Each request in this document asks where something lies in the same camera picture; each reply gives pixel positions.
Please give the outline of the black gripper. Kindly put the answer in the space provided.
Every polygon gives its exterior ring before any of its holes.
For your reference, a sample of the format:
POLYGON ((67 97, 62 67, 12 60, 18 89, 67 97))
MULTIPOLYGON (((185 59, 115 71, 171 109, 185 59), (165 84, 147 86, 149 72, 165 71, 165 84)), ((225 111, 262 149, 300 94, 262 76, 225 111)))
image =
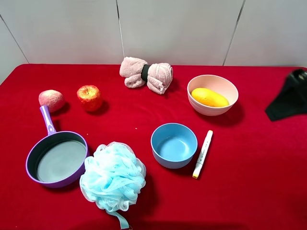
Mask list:
POLYGON ((265 109, 271 121, 281 120, 307 112, 307 72, 292 71, 285 79, 277 97, 265 109))

